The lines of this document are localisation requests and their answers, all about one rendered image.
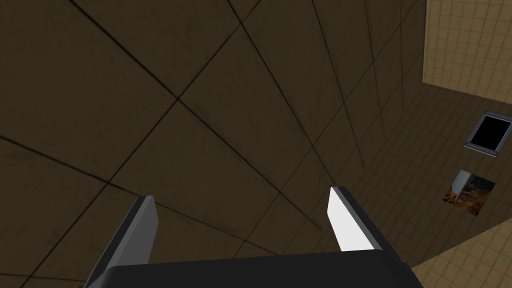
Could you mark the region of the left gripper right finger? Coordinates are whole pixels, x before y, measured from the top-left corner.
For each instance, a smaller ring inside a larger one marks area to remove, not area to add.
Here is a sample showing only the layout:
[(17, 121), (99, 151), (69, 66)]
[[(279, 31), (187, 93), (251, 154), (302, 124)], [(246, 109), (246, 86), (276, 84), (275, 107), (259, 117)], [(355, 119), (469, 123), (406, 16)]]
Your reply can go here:
[(327, 217), (342, 251), (386, 249), (383, 235), (345, 187), (330, 188)]

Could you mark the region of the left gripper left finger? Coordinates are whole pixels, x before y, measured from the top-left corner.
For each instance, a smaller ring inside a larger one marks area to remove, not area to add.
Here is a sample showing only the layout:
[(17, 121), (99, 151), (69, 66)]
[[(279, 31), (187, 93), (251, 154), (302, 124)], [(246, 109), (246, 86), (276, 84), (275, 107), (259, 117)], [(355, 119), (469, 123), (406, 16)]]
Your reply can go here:
[(147, 264), (158, 224), (154, 197), (138, 197), (102, 252), (85, 286), (98, 287), (98, 280), (109, 268)]

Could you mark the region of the grey framed dark window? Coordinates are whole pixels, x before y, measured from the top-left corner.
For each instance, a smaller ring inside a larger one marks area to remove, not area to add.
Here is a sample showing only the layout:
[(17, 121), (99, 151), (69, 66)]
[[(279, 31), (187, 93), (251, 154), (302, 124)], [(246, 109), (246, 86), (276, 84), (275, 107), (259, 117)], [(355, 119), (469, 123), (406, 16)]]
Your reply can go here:
[(496, 157), (512, 132), (512, 117), (485, 111), (464, 147)]

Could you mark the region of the brown wall picture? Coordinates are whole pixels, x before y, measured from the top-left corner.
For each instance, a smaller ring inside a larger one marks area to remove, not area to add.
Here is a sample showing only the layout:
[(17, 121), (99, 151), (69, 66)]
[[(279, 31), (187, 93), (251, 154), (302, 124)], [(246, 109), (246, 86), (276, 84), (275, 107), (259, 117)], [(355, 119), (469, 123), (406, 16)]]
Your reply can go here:
[(495, 185), (495, 182), (460, 170), (443, 201), (476, 217)]

